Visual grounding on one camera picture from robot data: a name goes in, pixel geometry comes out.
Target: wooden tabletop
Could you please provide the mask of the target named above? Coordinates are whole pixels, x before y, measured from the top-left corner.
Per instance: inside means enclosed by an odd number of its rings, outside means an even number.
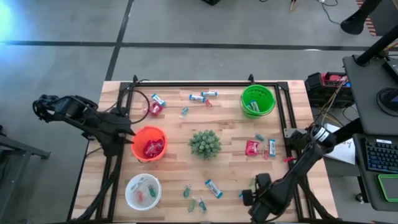
[[[303,81],[288,81],[290,96],[298,128],[307,127],[312,121],[312,112]],[[120,82],[105,82],[99,100],[102,111],[116,102]],[[285,147],[280,127],[278,107],[267,116],[259,119],[246,118],[239,105],[244,87],[143,87],[136,88],[148,97],[154,93],[166,101],[166,106],[158,117],[148,116],[138,124],[132,125],[133,131],[151,125],[165,131],[169,145],[165,156],[156,162],[142,164],[126,145],[123,155],[118,196],[114,212],[114,222],[249,222],[249,207],[243,205],[238,197],[240,192],[249,188],[249,182],[256,174],[270,173],[272,180],[279,179],[288,171],[285,159]],[[203,103],[190,101],[189,94],[199,95],[201,91],[217,91],[219,96],[209,98],[213,104],[207,108]],[[287,124],[290,124],[284,92],[281,91]],[[189,107],[184,119],[179,115],[184,106]],[[142,117],[146,107],[144,98],[134,94],[130,119]],[[203,161],[191,155],[189,139],[194,133],[212,129],[220,137],[221,152],[212,161]],[[264,160],[262,156],[248,157],[244,154],[246,141],[253,139],[254,133],[261,133],[276,141],[276,157]],[[88,152],[99,147],[91,142]],[[101,186],[105,157],[102,151],[86,158],[80,185],[76,197],[72,218],[81,215],[93,201]],[[137,174],[152,174],[160,180],[162,197],[157,206],[149,211],[139,212],[130,208],[124,196],[127,183]],[[205,180],[211,179],[223,191],[217,199],[205,186]],[[308,173],[311,190],[321,204],[334,216],[337,211],[323,160],[318,161]],[[185,186],[190,184],[191,195],[201,197],[208,211],[202,214],[198,208],[188,213],[188,199],[184,199]],[[108,210],[109,197],[105,200],[104,214]],[[306,208],[305,197],[300,191],[300,200]],[[280,222],[297,221],[295,204],[292,202],[286,212],[278,219]]]

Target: small potted plant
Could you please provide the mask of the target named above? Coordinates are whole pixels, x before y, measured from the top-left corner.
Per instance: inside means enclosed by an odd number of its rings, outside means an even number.
[[[206,160],[216,157],[221,150],[220,138],[213,130],[194,134],[193,138],[189,140],[189,145],[192,154]]]

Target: black keyboard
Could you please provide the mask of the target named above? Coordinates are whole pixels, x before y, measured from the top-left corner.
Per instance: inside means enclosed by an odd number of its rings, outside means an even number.
[[[398,174],[398,142],[388,140],[365,140],[368,169]]]

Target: white paper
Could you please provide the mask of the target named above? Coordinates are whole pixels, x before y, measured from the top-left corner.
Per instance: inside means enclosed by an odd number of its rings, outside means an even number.
[[[339,130],[339,127],[332,124],[326,124],[325,128],[333,133]],[[325,154],[325,156],[355,165],[355,145],[353,139],[349,139],[335,146],[333,152]]]

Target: white bucket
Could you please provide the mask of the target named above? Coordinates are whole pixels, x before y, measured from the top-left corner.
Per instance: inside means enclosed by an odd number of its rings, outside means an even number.
[[[149,186],[153,186],[155,197],[149,192]],[[143,201],[138,202],[137,191],[140,190],[143,195]],[[130,207],[138,211],[146,211],[156,206],[162,196],[162,186],[159,180],[150,174],[139,174],[133,177],[126,187],[126,201]]]

